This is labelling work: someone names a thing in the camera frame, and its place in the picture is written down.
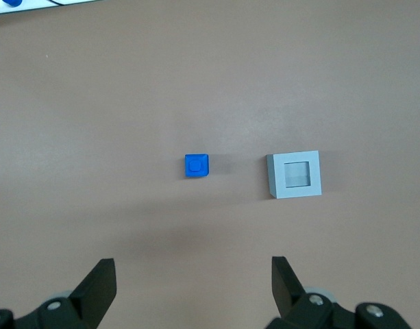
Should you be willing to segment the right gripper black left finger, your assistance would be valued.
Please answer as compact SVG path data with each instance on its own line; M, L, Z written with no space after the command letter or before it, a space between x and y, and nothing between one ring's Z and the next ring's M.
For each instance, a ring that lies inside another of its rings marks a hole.
M0 328L97 328L115 297L115 262L104 258L67 297L52 298L18 319L0 309Z

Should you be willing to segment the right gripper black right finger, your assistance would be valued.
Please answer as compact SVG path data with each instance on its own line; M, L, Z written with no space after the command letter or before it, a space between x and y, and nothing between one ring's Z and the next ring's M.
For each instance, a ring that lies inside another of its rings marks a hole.
M364 302L349 311L320 292L307 292L283 256L272 258L272 293L280 316L268 328L410 329L390 306Z

